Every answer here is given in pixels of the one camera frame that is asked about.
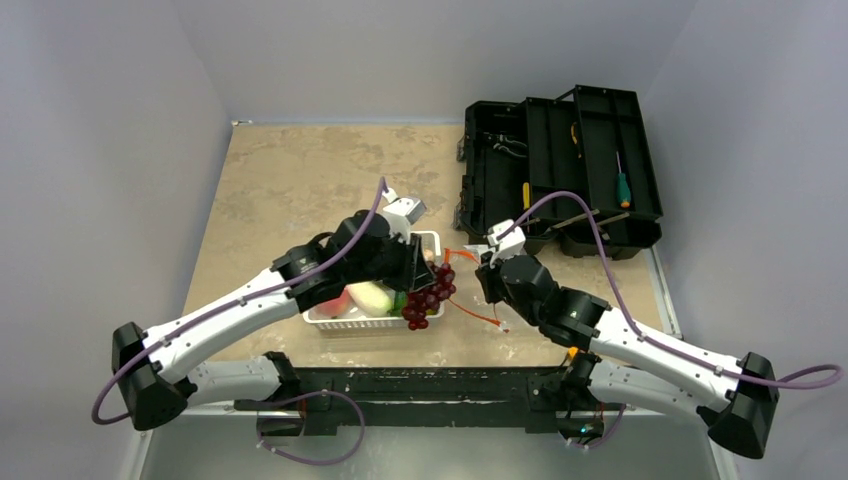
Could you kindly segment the purple grape bunch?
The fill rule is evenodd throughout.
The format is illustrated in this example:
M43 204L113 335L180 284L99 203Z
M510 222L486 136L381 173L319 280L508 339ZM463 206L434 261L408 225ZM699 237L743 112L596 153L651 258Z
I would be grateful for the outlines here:
M405 304L400 310L401 317L412 331L427 329L429 318L457 292L454 285L456 273L450 263L432 264L430 270L435 275L434 283L407 293Z

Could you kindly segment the clear zip top bag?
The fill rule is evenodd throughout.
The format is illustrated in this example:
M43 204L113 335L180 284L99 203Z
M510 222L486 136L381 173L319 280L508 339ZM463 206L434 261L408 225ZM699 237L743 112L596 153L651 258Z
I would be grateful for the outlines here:
M482 290L474 278L475 268L480 264L477 253L474 250L448 247L443 249L443 253L443 259L459 272L457 296L449 300L450 305L471 318L485 322L503 334L509 334L511 332L509 324L499 315L496 306L485 301Z

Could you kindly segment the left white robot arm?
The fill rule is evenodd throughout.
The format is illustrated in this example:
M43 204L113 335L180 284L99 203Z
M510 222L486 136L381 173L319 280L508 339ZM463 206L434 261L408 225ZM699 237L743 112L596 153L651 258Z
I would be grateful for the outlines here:
M430 286L435 275L412 230L423 211L391 205L360 210L333 232L290 248L252 280L177 320L142 329L128 322L112 333L113 377L137 431L152 430L186 408L224 399L266 401L284 409L298 382L263 356L228 380L208 359L247 335L340 296L350 285L375 281L400 291Z

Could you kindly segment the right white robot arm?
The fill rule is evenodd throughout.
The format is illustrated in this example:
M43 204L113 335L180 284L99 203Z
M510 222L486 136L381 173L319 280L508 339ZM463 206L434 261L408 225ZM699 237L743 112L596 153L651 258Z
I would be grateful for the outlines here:
M489 303L503 302L543 336L564 348L605 355L691 395L690 411L719 446L761 459L779 402L772 363L704 350L640 323L587 292L559 285L530 255L496 259L486 253L475 275Z

